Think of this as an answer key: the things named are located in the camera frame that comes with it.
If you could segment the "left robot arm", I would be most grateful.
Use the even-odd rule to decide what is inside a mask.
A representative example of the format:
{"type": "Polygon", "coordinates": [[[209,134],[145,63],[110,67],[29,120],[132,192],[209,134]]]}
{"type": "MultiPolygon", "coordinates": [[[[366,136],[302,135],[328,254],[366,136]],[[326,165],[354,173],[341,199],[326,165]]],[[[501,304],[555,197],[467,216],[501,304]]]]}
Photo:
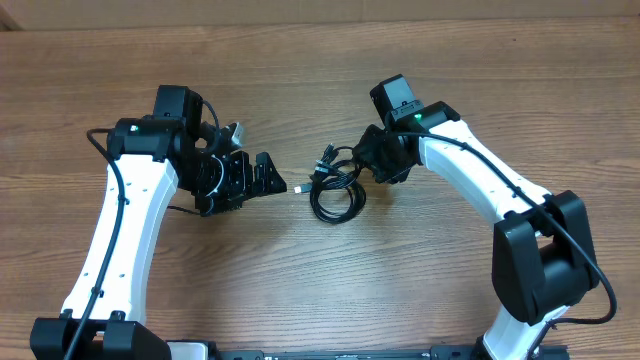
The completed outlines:
{"type": "Polygon", "coordinates": [[[239,123],[202,121],[212,106],[186,86],[162,85],[154,109],[105,130],[105,197],[82,271],[60,314],[35,320],[38,359],[217,359],[211,341],[166,341],[145,325],[146,295],[159,230],[178,190],[200,217],[252,198],[284,193],[268,153],[251,160],[239,123]]]}

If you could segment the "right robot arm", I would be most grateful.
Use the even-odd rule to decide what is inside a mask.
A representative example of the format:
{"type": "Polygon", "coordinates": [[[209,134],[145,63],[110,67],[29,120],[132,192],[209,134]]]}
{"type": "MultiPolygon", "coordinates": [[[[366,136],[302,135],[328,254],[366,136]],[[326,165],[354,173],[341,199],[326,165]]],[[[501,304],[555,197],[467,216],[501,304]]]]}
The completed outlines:
{"type": "Polygon", "coordinates": [[[493,229],[492,284],[501,303],[466,359],[565,359],[546,333],[597,287],[587,211],[573,192],[552,194],[487,149],[444,102],[425,105],[396,75],[369,93],[382,121],[353,155],[378,183],[405,181],[421,165],[447,180],[493,229]]]}

